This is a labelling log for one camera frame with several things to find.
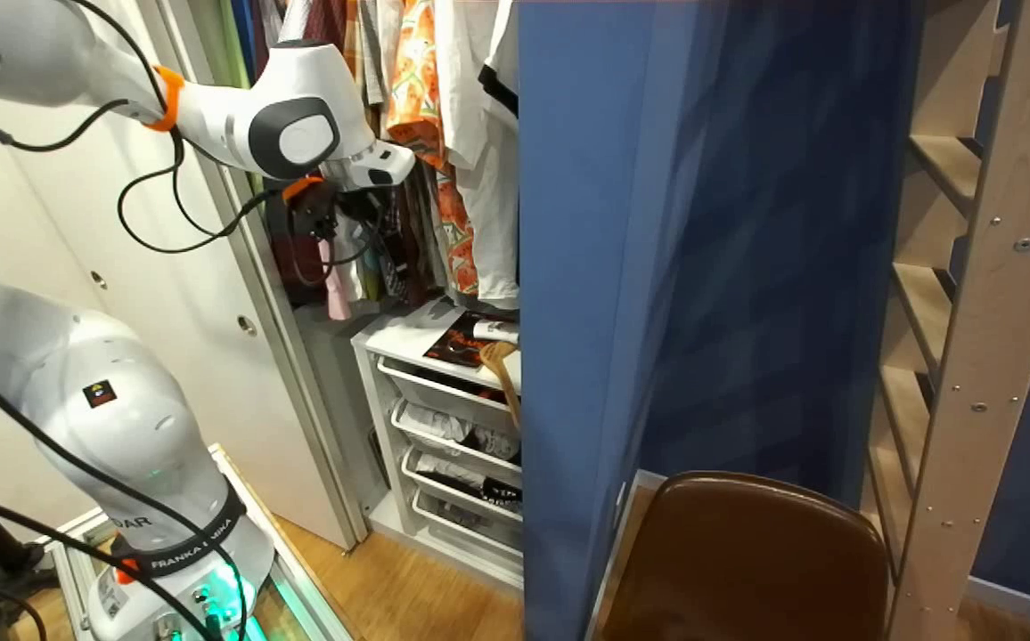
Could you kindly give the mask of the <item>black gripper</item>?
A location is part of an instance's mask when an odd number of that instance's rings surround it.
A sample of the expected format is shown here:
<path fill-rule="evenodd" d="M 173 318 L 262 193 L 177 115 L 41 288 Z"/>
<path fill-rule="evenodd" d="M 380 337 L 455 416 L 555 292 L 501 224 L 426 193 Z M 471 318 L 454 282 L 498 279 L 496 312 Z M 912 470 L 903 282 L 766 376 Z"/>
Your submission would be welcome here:
<path fill-rule="evenodd" d="M 307 175 L 282 187 L 286 207 L 286 255 L 293 262 L 353 262 L 367 253 L 367 244 L 357 244 L 349 253 L 339 253 L 339 219 L 349 216 L 361 224 L 357 203 L 343 196 L 329 178 Z"/>

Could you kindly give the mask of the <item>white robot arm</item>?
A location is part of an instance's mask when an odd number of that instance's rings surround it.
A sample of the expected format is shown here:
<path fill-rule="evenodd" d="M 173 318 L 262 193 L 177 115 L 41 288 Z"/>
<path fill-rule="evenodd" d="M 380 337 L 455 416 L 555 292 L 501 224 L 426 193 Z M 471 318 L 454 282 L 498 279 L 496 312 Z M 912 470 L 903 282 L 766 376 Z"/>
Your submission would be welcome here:
<path fill-rule="evenodd" d="M 414 152 L 374 139 L 349 63 L 307 35 L 309 0 L 253 86 L 195 86 L 154 66 L 94 0 L 0 0 L 0 99 L 85 99 L 195 143 L 262 178 L 323 178 L 345 193 L 404 180 Z M 117 583 L 94 592 L 108 641 L 177 619 L 221 641 L 250 619 L 275 546 L 211 459 L 177 382 L 139 337 L 0 285 L 0 410 L 121 526 Z"/>

